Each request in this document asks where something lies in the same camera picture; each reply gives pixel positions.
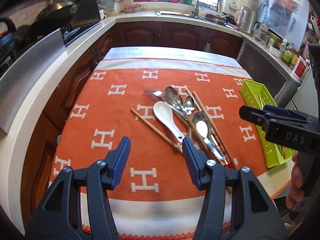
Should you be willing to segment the person's right hand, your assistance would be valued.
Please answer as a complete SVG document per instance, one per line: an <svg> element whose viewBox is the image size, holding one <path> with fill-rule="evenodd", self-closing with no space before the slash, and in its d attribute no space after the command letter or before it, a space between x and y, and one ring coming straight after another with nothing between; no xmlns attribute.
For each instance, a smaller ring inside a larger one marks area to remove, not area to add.
<svg viewBox="0 0 320 240"><path fill-rule="evenodd" d="M302 189L304 183L303 173L299 166L299 152L296 151L292 156L294 162L291 171L291 185L286 196L286 206L291 209L297 202L301 202L304 198L304 190Z"/></svg>

